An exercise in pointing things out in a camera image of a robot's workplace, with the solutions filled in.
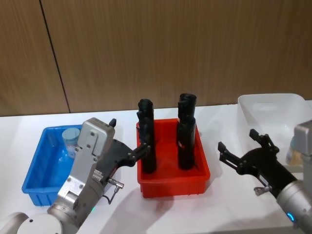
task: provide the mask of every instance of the white plastic bin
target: white plastic bin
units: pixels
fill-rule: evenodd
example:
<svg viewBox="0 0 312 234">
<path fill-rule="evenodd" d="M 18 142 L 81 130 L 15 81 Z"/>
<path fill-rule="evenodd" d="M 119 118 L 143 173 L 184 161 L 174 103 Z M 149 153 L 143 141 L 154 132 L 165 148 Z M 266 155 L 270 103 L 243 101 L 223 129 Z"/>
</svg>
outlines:
<svg viewBox="0 0 312 234">
<path fill-rule="evenodd" d="M 280 151 L 278 161 L 291 172 L 301 172 L 302 166 L 286 163 L 286 154 L 295 125 L 312 119 L 312 109 L 297 94 L 255 94 L 238 98 L 237 134 L 243 153 L 260 145 L 249 137 L 250 129 L 269 134 Z"/>
</svg>

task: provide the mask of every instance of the black cylindrical object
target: black cylindrical object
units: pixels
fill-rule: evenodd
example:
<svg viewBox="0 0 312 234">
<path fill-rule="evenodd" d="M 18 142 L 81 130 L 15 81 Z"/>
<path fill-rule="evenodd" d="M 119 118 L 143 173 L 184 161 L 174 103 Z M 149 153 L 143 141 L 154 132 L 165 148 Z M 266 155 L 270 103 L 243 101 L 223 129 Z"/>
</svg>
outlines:
<svg viewBox="0 0 312 234">
<path fill-rule="evenodd" d="M 138 103 L 138 133 L 140 143 L 151 146 L 150 153 L 143 157 L 142 168 L 144 173 L 152 173 L 157 168 L 154 137 L 154 109 L 153 103 L 149 99 L 141 99 Z"/>
<path fill-rule="evenodd" d="M 185 116 L 178 123 L 178 165 L 183 170 L 194 166 L 195 118 Z"/>
<path fill-rule="evenodd" d="M 194 117 L 196 96 L 194 94 L 181 94 L 177 106 L 179 119 L 185 116 Z"/>
</svg>

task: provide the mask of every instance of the metal lever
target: metal lever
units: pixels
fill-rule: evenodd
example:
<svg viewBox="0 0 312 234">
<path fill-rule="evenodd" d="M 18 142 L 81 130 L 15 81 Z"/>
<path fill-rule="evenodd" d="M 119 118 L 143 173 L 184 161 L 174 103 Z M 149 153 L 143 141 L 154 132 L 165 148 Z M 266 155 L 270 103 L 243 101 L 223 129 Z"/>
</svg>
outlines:
<svg viewBox="0 0 312 234">
<path fill-rule="evenodd" d="M 257 196 L 260 196 L 260 195 L 265 194 L 267 192 L 271 192 L 272 187 L 270 185 L 266 186 L 266 187 L 255 187 L 253 190 Z"/>
<path fill-rule="evenodd" d="M 112 195 L 111 199 L 108 198 L 108 196 L 103 195 L 103 197 L 105 197 L 108 200 L 108 204 L 110 205 L 116 195 L 116 193 L 118 193 L 119 189 L 123 189 L 124 184 L 120 183 L 117 180 L 114 180 L 112 178 L 107 180 L 108 183 L 110 183 L 111 185 L 116 186 L 115 190 L 114 190 L 114 194 Z"/>
</svg>

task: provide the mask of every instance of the white table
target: white table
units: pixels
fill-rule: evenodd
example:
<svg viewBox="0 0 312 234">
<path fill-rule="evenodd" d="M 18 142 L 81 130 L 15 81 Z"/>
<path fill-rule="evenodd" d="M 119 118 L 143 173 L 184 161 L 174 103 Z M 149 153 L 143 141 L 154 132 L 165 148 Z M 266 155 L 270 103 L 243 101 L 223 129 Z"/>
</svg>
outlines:
<svg viewBox="0 0 312 234">
<path fill-rule="evenodd" d="M 204 194 L 143 199 L 136 166 L 124 167 L 116 173 L 125 184 L 124 189 L 111 205 L 101 199 L 78 233 L 297 233 L 270 193 L 260 197 L 254 194 L 253 188 L 261 186 L 254 177 L 240 176 L 218 160 L 219 141 L 242 156 L 236 137 L 236 110 L 237 105 L 196 108 L 195 118 L 211 172 L 210 185 Z M 116 118 L 115 138 L 132 149 L 136 147 L 136 111 L 0 117 L 0 220 L 13 212 L 28 215 L 46 212 L 47 207 L 35 207 L 21 191 L 42 130 L 82 124 L 91 117 L 104 122 Z M 177 108 L 155 110 L 155 119 L 175 117 Z"/>
</svg>

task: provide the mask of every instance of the red plastic bin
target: red plastic bin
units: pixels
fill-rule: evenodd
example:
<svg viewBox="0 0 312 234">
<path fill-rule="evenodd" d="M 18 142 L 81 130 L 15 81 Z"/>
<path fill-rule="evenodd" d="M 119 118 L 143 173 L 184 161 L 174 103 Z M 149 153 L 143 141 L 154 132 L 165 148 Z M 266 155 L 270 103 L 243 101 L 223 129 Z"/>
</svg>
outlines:
<svg viewBox="0 0 312 234">
<path fill-rule="evenodd" d="M 137 181 L 144 198 L 202 194 L 210 171 L 199 132 L 196 126 L 194 158 L 195 166 L 190 170 L 178 167 L 176 146 L 177 119 L 154 120 L 157 169 L 151 174 L 142 171 L 141 161 L 137 163 Z M 140 145 L 138 132 L 137 145 Z"/>
</svg>

